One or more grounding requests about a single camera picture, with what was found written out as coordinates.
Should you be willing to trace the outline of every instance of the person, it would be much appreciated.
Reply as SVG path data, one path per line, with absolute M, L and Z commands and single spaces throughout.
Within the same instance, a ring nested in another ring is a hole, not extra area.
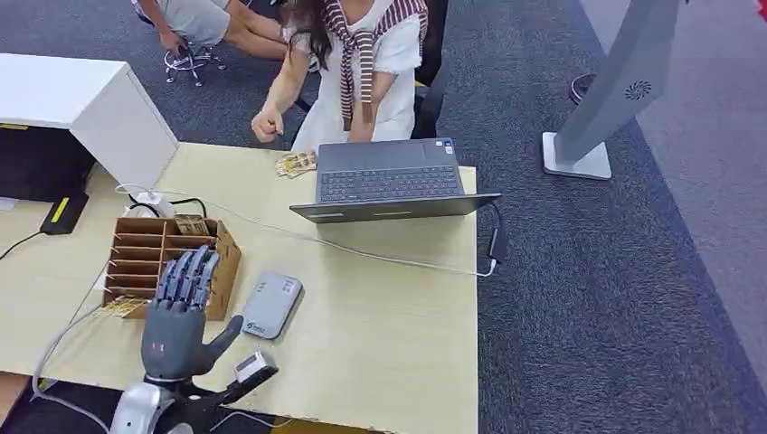
M 282 134 L 282 114 L 298 97 L 314 55 L 319 93 L 294 152 L 410 138 L 428 13 L 423 0 L 292 0 L 283 7 L 289 52 L 251 122 L 256 137 L 270 142 Z
M 279 24 L 240 0 L 131 0 L 160 34 L 166 50 L 179 54 L 189 42 L 212 47 L 221 40 L 262 59 L 282 60 L 288 51 Z

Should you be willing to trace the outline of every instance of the yellow label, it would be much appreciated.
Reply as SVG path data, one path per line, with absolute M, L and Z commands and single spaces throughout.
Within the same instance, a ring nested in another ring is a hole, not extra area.
M 0 124 L 0 128 L 25 130 L 25 129 L 28 129 L 29 127 L 27 127 L 26 125 Z
M 69 203 L 70 198 L 65 197 L 62 199 L 62 202 L 59 203 L 59 208 L 56 209 L 56 212 L 53 214 L 53 218 L 51 219 L 51 223 L 56 223 L 60 217 L 62 217 L 62 212 L 64 212 L 64 208 L 67 207 L 67 203 Z

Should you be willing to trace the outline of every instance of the woman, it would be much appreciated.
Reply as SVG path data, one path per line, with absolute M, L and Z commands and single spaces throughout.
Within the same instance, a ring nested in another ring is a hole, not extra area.
M 410 138 L 426 33 L 423 0 L 293 0 L 286 8 L 289 52 L 251 122 L 259 140 L 282 134 L 282 113 L 298 97 L 310 55 L 319 60 L 322 81 L 293 151 Z

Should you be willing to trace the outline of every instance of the laptop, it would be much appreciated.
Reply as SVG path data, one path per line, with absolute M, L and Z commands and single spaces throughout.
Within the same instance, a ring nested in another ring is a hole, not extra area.
M 464 194 L 450 138 L 319 146 L 316 203 L 290 210 L 315 223 L 466 215 L 500 193 Z

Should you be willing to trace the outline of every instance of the chair base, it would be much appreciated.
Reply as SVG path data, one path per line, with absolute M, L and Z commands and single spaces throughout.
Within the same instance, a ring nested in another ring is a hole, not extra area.
M 179 71 L 191 72 L 194 76 L 194 85 L 198 88 L 203 86 L 204 83 L 200 79 L 200 75 L 197 70 L 204 67 L 208 63 L 216 63 L 218 70 L 223 71 L 226 69 L 226 65 L 223 64 L 221 59 L 213 54 L 213 48 L 202 47 L 195 49 L 192 44 L 189 44 L 188 53 L 183 57 L 175 57 L 172 52 L 167 52 L 164 62 L 166 65 L 166 83 L 173 83 L 176 75 Z
M 578 178 L 606 181 L 612 178 L 610 159 L 604 142 L 576 162 L 557 161 L 554 150 L 556 133 L 544 133 L 544 172 L 550 175 L 575 176 Z

